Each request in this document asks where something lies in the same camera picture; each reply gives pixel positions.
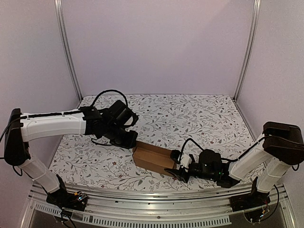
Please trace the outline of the brown cardboard box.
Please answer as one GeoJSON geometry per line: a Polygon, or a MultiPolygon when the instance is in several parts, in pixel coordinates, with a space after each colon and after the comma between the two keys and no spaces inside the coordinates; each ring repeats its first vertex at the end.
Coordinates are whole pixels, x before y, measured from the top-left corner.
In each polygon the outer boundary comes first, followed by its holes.
{"type": "Polygon", "coordinates": [[[141,141],[133,148],[133,161],[137,167],[162,175],[172,176],[165,169],[176,169],[176,163],[170,158],[171,150],[141,141]]]}

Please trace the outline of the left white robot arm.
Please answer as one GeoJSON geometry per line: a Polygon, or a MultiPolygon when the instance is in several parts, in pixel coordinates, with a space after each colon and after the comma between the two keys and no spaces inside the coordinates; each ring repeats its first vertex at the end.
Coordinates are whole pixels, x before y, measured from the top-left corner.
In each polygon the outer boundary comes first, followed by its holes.
{"type": "Polygon", "coordinates": [[[136,146],[137,132],[126,131],[134,126],[138,116],[128,107],[81,107],[66,112],[48,114],[22,114],[14,109],[7,127],[1,135],[4,139],[3,160],[19,167],[38,182],[60,206],[67,206],[71,197],[65,192],[59,176],[52,173],[34,154],[29,153],[29,142],[39,138],[78,134],[105,137],[111,145],[131,149],[136,146]]]}

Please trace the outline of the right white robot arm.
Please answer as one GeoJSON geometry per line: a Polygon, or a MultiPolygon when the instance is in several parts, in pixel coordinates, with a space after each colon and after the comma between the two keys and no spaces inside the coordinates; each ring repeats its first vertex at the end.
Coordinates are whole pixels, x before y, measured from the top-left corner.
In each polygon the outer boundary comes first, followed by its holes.
{"type": "Polygon", "coordinates": [[[246,195],[249,207],[256,207],[289,168],[304,161],[304,140],[296,125],[267,122],[254,144],[236,159],[223,158],[217,152],[202,149],[199,160],[183,150],[171,151],[170,158],[179,166],[166,168],[173,177],[187,183],[190,177],[215,182],[222,188],[231,188],[255,167],[267,162],[261,176],[253,184],[253,191],[246,195]]]}

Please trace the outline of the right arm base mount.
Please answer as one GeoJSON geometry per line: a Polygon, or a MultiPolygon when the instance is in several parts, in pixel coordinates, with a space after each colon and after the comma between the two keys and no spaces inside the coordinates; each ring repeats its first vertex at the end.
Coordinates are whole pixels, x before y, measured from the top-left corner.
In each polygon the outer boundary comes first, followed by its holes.
{"type": "Polygon", "coordinates": [[[254,179],[251,191],[247,194],[236,195],[229,198],[232,211],[251,209],[270,203],[269,192],[261,193],[257,191],[257,178],[254,179]]]}

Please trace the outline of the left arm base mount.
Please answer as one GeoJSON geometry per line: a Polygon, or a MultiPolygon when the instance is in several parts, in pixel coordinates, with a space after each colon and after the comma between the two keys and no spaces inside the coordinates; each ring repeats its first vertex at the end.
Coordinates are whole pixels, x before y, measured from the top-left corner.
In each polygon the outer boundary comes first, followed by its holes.
{"type": "Polygon", "coordinates": [[[87,200],[88,195],[86,193],[82,193],[81,191],[70,193],[62,183],[55,192],[47,192],[46,199],[48,203],[56,205],[60,209],[67,208],[78,211],[85,211],[87,200]]]}

